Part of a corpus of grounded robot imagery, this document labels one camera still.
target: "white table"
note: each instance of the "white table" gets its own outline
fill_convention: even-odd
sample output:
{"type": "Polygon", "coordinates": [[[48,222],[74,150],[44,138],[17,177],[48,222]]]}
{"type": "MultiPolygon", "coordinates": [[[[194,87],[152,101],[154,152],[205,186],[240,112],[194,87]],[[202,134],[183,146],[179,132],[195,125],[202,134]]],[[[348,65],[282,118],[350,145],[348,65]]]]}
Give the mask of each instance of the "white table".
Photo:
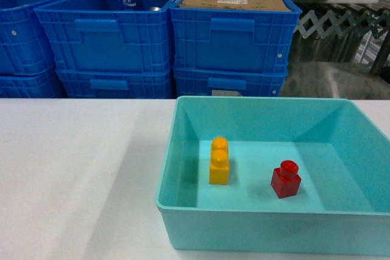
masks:
{"type": "MultiPolygon", "coordinates": [[[[172,248],[154,197],[174,104],[0,99],[0,259],[312,259],[172,248]]],[[[356,104],[390,137],[390,100],[356,104]]]]}

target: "turquoise plastic tray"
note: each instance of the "turquoise plastic tray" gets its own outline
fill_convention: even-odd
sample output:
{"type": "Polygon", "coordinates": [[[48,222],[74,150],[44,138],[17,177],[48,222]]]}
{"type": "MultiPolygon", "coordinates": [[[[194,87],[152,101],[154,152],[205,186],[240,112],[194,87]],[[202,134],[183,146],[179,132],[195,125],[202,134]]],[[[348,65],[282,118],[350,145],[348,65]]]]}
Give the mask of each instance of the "turquoise plastic tray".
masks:
{"type": "Polygon", "coordinates": [[[180,97],[156,202],[179,249],[390,255],[390,141],[350,101],[180,97]],[[229,141],[227,186],[210,144],[229,141]],[[274,168],[294,160],[296,196],[274,168]]]}

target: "cardboard box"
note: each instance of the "cardboard box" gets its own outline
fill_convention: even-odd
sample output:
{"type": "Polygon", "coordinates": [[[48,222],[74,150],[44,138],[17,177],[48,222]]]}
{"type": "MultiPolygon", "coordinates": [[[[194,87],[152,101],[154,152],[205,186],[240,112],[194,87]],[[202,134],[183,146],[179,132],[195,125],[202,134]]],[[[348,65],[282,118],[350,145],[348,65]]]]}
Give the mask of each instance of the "cardboard box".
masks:
{"type": "Polygon", "coordinates": [[[265,10],[290,12],[283,0],[184,0],[179,7],[194,9],[265,10]]]}

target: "plastic tray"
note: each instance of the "plastic tray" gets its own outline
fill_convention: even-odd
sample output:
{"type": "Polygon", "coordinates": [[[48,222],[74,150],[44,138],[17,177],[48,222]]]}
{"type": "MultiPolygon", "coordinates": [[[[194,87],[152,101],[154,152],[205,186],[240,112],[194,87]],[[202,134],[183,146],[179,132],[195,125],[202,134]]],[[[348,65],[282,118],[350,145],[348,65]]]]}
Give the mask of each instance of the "plastic tray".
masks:
{"type": "Polygon", "coordinates": [[[390,140],[350,101],[180,97],[157,191],[175,248],[390,255],[390,140]],[[209,185],[229,141],[228,185],[209,185]],[[294,160],[296,196],[274,168],[294,160]]]}
{"type": "Polygon", "coordinates": [[[177,96],[235,95],[277,97],[287,71],[280,74],[254,74],[227,71],[174,68],[177,96]]]}
{"type": "Polygon", "coordinates": [[[35,76],[0,76],[0,97],[66,97],[54,68],[35,76]]]}
{"type": "Polygon", "coordinates": [[[175,65],[252,73],[283,73],[301,10],[283,0],[291,12],[171,9],[175,65]]]}
{"type": "Polygon", "coordinates": [[[173,60],[170,0],[61,0],[35,9],[55,54],[57,69],[164,73],[173,60]],[[158,12],[150,7],[161,7],[158,12]]]}
{"type": "Polygon", "coordinates": [[[53,64],[33,8],[53,0],[0,0],[0,74],[31,76],[53,64]]]}
{"type": "Polygon", "coordinates": [[[172,74],[126,74],[57,70],[68,97],[100,99],[170,99],[172,74]]]}

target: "metal rack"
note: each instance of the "metal rack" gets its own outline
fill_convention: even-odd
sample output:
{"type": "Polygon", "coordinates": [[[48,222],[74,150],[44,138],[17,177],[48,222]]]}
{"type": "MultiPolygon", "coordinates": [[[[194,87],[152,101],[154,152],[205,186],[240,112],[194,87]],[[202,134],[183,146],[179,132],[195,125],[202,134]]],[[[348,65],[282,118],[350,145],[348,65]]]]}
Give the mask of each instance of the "metal rack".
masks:
{"type": "Polygon", "coordinates": [[[290,61],[352,62],[368,32],[385,40],[372,74],[390,53],[390,8],[381,4],[297,3],[303,13],[295,29],[290,61]]]}

